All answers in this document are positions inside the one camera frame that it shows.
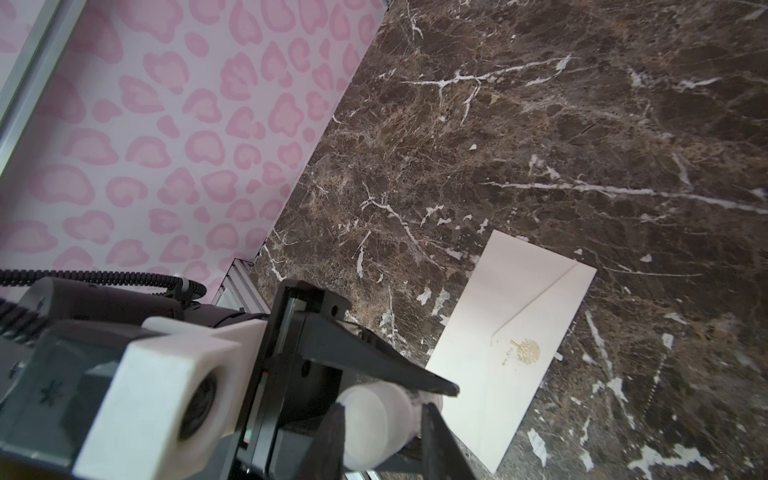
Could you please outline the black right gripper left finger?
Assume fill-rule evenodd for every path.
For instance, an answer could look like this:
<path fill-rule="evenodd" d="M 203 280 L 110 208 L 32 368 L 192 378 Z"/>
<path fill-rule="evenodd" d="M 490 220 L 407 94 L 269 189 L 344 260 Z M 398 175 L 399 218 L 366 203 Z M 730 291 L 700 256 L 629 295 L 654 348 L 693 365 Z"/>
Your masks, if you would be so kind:
<path fill-rule="evenodd" d="M 343 477 L 345 408 L 334 403 L 320 422 L 302 458 L 297 480 L 340 480 Z"/>

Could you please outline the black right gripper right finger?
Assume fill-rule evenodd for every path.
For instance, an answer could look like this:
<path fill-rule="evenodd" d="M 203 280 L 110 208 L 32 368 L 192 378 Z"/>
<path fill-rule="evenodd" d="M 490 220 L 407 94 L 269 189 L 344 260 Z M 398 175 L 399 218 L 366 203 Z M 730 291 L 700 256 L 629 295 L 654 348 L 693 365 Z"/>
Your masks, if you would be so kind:
<path fill-rule="evenodd" d="M 434 403 L 421 408 L 421 451 L 426 480 L 475 480 L 466 457 Z"/>

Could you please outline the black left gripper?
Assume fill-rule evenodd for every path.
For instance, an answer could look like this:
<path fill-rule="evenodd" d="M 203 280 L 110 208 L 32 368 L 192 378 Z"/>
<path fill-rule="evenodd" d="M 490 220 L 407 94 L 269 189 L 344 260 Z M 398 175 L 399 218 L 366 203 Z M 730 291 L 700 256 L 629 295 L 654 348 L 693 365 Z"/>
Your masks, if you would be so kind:
<path fill-rule="evenodd" d="M 232 479 L 296 477 L 334 403 L 339 370 L 408 389 L 459 395 L 457 384 L 409 361 L 372 331 L 347 330 L 336 320 L 349 308 L 346 298 L 330 290 L 300 280 L 281 282 L 245 397 L 248 419 L 230 448 Z"/>

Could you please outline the white glue stick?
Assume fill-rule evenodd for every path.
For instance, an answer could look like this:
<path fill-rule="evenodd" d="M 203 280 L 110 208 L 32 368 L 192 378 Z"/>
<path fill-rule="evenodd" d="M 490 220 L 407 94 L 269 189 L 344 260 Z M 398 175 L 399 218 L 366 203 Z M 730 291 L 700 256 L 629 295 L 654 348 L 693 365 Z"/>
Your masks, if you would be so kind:
<path fill-rule="evenodd" d="M 388 382 L 359 384 L 344 390 L 343 465 L 372 470 L 398 453 L 421 431 L 422 406 L 443 407 L 443 396 Z"/>

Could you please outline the cream white envelope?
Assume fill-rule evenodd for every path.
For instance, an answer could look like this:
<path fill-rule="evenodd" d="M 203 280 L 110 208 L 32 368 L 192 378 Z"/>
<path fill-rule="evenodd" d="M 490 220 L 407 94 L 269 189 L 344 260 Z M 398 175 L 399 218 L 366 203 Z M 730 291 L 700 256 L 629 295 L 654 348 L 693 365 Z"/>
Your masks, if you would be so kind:
<path fill-rule="evenodd" d="M 491 234 L 427 363 L 459 386 L 442 416 L 488 471 L 501 464 L 595 273 Z"/>

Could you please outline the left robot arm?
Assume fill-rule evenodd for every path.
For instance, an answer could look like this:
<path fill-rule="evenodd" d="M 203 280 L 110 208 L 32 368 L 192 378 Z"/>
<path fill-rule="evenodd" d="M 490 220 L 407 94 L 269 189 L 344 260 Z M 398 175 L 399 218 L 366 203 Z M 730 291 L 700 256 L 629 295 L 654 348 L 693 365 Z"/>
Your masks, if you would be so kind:
<path fill-rule="evenodd" d="M 28 350 L 1 399 L 5 479 L 344 479 L 473 473 L 442 418 L 459 387 L 286 280 L 267 313 L 201 284 L 7 272 L 1 340 Z"/>

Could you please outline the metal base rail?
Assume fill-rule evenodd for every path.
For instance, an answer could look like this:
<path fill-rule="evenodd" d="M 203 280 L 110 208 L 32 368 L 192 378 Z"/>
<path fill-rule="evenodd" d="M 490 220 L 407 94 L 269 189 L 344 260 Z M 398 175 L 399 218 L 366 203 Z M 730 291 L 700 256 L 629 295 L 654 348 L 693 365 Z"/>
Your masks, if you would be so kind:
<path fill-rule="evenodd" d="M 253 283 L 252 273 L 252 261 L 234 259 L 224 279 L 215 283 L 217 289 L 212 304 L 251 314 L 269 313 L 269 304 Z"/>

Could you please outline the aluminium diagonal frame bar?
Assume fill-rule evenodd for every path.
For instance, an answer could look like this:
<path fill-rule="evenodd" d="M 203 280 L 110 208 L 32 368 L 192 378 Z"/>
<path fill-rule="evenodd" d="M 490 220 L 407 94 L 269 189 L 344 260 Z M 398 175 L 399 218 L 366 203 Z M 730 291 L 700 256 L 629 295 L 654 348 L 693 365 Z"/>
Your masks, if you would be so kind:
<path fill-rule="evenodd" d="M 1 3 L 1 169 L 57 68 L 85 1 Z"/>

